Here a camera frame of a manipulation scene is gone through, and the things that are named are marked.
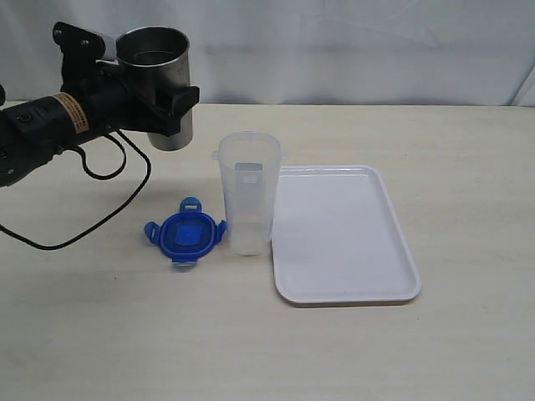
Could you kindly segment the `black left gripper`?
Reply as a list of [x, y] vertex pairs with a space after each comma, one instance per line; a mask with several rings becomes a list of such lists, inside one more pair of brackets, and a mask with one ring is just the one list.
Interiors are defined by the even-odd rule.
[[84, 78], [95, 113], [119, 129], [172, 136], [176, 118], [183, 118], [200, 100], [197, 86], [157, 89], [153, 79], [104, 61], [90, 63]]

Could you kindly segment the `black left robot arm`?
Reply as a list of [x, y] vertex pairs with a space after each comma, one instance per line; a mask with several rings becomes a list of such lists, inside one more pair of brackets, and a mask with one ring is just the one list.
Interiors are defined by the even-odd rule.
[[1, 185], [10, 186], [55, 155], [114, 129], [163, 135], [183, 133], [180, 118], [199, 101], [196, 86], [158, 90], [156, 105], [119, 66], [96, 62], [71, 71], [57, 94], [1, 111]]

